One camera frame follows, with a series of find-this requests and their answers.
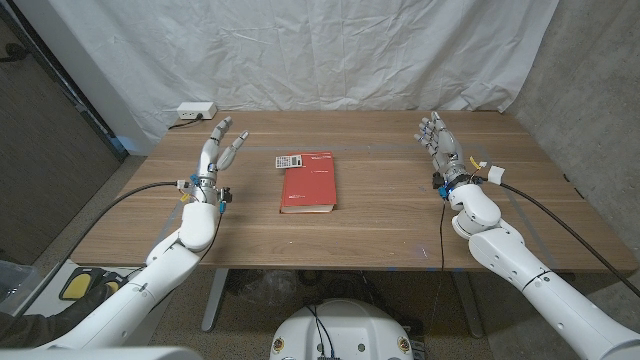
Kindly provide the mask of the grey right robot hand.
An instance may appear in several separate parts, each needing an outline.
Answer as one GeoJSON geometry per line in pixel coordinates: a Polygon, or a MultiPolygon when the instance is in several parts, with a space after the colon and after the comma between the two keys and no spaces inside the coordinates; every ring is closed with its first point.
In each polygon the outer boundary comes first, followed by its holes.
{"type": "Polygon", "coordinates": [[[466,169],[463,148],[435,111],[421,120],[419,129],[414,138],[431,156],[435,169],[432,186],[442,198],[447,199],[456,187],[471,182],[472,175],[466,169]]]}

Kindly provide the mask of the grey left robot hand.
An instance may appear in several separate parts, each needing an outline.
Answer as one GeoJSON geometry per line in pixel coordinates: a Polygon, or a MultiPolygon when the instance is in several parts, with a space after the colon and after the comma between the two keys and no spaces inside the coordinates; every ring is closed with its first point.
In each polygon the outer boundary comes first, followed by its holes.
{"type": "Polygon", "coordinates": [[[209,139],[203,145],[195,173],[197,181],[196,190],[194,191],[194,195],[200,202],[209,204],[216,202],[218,172],[231,166],[238,150],[249,137],[249,132],[245,130],[222,153],[219,153],[221,140],[232,124],[232,117],[225,117],[214,128],[209,139]]]}

